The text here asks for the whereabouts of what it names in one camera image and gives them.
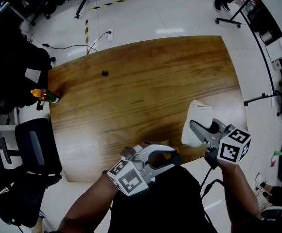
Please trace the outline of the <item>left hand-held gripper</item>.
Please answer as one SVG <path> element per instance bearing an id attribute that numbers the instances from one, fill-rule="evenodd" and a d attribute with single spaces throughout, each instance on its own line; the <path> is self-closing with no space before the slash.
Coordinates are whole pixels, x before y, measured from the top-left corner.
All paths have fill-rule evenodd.
<path id="1" fill-rule="evenodd" d="M 145 141 L 126 147 L 107 175 L 123 194 L 132 196 L 148 189 L 156 176 L 181 163 L 178 147 L 169 140 L 160 143 Z"/>

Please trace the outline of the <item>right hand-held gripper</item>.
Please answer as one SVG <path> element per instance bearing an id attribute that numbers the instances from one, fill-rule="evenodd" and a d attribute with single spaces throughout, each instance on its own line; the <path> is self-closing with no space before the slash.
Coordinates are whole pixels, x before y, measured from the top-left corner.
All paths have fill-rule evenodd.
<path id="1" fill-rule="evenodd" d="M 208 145 L 205 160 L 209 165 L 218 164 L 218 160 L 236 165 L 248 152 L 251 135 L 245 129 L 227 126 L 217 119 L 209 128 L 194 120 L 189 125 L 197 138 Z"/>

